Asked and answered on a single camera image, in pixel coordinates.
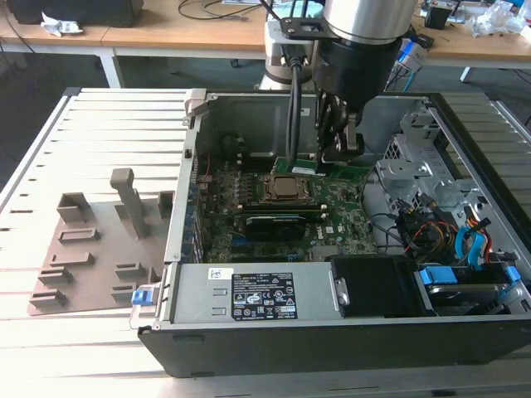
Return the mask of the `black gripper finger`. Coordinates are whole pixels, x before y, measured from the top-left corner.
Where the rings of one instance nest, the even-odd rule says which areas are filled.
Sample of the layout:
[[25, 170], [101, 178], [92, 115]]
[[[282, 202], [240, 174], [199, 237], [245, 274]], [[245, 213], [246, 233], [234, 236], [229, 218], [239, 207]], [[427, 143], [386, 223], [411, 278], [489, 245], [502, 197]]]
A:
[[331, 159], [334, 162], [350, 163], [364, 154], [364, 138], [357, 131], [359, 124], [359, 114], [349, 114], [333, 126]]
[[341, 146], [337, 138], [345, 127], [345, 102], [336, 95], [319, 92], [316, 104], [316, 131], [318, 136], [318, 163], [329, 163]]

